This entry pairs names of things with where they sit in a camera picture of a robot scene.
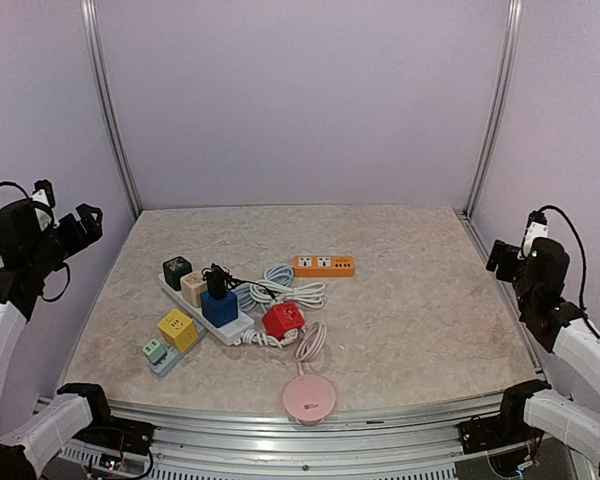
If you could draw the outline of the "black charger plug with cable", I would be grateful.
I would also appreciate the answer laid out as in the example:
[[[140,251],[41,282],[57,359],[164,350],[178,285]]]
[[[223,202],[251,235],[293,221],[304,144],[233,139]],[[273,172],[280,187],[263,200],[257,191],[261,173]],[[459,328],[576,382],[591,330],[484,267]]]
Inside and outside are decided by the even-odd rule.
[[[226,267],[221,265],[212,263],[201,273],[207,286],[207,292],[213,299],[222,300],[228,296],[229,292],[233,292],[241,311],[249,312],[258,304],[277,301],[274,291],[264,284],[236,278]]]

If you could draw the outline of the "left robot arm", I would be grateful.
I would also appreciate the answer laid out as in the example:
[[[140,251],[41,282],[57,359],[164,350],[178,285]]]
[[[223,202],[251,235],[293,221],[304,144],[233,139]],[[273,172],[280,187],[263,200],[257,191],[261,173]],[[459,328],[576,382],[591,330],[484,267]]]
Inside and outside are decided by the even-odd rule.
[[[102,212],[87,204],[61,219],[34,198],[0,210],[0,405],[16,344],[43,297],[47,277],[66,269],[67,259],[101,236]],[[107,445],[119,436],[119,427],[101,386],[66,384],[42,411],[0,434],[0,479],[38,479],[80,431]]]

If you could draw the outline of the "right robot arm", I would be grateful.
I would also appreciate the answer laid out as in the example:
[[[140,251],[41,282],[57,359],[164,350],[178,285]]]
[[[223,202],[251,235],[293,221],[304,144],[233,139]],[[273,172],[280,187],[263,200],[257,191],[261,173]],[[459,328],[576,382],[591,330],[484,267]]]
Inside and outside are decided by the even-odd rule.
[[[600,396],[600,336],[584,309],[562,297],[570,257],[562,245],[536,238],[522,258],[519,248],[494,242],[486,269],[514,287],[520,322],[547,351],[567,363]],[[600,477],[600,414],[560,395],[540,380],[505,390],[491,433],[503,444],[532,429],[559,439],[597,466]]]

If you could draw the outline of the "blue cube adapter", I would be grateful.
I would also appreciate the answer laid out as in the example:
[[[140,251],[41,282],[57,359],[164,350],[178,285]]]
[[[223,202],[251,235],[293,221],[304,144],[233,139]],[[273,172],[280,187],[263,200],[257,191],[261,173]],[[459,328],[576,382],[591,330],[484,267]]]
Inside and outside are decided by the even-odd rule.
[[[201,310],[204,318],[215,328],[221,328],[239,317],[237,297],[232,291],[220,300],[208,292],[202,293]]]

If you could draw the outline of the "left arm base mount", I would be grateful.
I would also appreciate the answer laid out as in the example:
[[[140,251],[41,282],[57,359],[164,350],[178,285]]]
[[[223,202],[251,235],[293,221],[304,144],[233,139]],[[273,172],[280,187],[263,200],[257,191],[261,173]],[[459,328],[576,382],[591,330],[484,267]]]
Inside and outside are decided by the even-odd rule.
[[[110,450],[147,455],[156,427],[148,422],[112,417],[107,424],[80,430],[74,439]]]

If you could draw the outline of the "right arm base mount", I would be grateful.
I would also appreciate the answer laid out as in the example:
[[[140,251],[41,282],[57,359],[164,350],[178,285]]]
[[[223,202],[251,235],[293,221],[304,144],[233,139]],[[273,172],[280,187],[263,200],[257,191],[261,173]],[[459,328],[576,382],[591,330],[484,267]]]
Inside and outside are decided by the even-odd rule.
[[[458,425],[464,454],[485,452],[530,441],[542,435],[524,423],[501,420],[499,415],[474,416]]]

